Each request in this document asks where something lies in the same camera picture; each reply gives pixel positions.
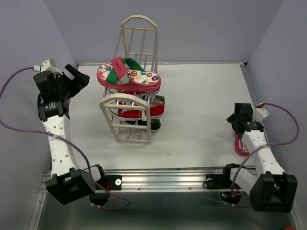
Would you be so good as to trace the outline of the pink green sandal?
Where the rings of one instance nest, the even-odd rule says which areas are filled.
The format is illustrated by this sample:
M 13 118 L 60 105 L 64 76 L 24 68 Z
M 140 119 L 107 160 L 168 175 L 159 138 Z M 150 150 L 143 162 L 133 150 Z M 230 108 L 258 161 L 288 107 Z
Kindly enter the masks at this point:
M 249 151 L 243 142 L 239 139 L 238 134 L 235 133 L 235 151 L 240 156 L 248 156 Z
M 116 57 L 101 64 L 96 76 L 102 86 L 115 90 L 154 92 L 162 84 L 158 73 L 145 71 L 129 57 Z

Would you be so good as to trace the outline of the red sneaker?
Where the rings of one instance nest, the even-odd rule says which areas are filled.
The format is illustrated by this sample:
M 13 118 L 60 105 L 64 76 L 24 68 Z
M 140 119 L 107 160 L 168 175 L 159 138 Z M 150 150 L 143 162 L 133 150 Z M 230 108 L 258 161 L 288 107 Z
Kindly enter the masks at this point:
M 151 101 L 150 102 L 150 118 L 160 118 L 164 114 L 165 103 L 163 101 Z M 146 111 L 144 110 L 131 110 L 131 109 L 117 109 L 109 108 L 108 112 L 113 117 L 123 121 L 146 121 Z
M 157 90 L 151 92 L 151 94 L 156 94 L 160 91 L 160 88 L 158 88 Z M 125 94 L 131 94 L 133 95 L 133 91 L 127 91 L 127 90 L 116 90 L 116 89 L 108 89 L 107 93 L 110 94 L 114 94 L 114 93 L 125 93 Z M 144 92 L 144 91 L 136 91 L 135 93 L 136 95 L 138 94 L 148 94 L 148 92 Z

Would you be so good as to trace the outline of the cream metal shoe shelf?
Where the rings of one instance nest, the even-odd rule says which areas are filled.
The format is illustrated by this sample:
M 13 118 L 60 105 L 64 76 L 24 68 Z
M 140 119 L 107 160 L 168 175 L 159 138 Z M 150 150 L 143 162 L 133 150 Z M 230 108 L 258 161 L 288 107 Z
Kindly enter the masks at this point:
M 143 15 L 132 15 L 120 25 L 120 32 L 113 58 L 132 58 L 145 70 L 157 73 L 158 70 L 158 26 Z M 99 104 L 116 142 L 151 144 L 150 98 L 145 94 L 108 94 L 104 87 L 103 98 Z M 109 114 L 109 108 L 146 111 L 147 120 L 123 121 Z

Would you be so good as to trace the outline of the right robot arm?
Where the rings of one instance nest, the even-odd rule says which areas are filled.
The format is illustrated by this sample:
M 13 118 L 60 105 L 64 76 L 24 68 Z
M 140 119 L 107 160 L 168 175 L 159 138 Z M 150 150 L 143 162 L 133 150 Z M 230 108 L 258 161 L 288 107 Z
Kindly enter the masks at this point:
M 297 179 L 283 169 L 271 150 L 261 124 L 268 115 L 267 103 L 253 108 L 249 103 L 235 103 L 234 113 L 227 118 L 249 155 L 240 165 L 228 164 L 221 174 L 221 183 L 231 188 L 233 196 L 239 189 L 249 196 L 254 211 L 283 212 L 292 210 Z

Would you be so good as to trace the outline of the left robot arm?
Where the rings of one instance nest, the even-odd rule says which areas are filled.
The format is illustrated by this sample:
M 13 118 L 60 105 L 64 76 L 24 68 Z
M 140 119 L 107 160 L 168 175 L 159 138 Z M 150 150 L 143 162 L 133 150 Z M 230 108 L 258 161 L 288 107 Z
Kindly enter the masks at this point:
M 90 77 L 70 64 L 65 69 L 73 79 L 46 60 L 33 77 L 40 91 L 38 116 L 48 135 L 52 159 L 51 179 L 46 181 L 46 189 L 63 205 L 86 196 L 94 198 L 97 189 L 110 189 L 100 165 L 99 172 L 91 174 L 90 167 L 83 170 L 76 162 L 70 140 L 69 100 L 88 85 Z

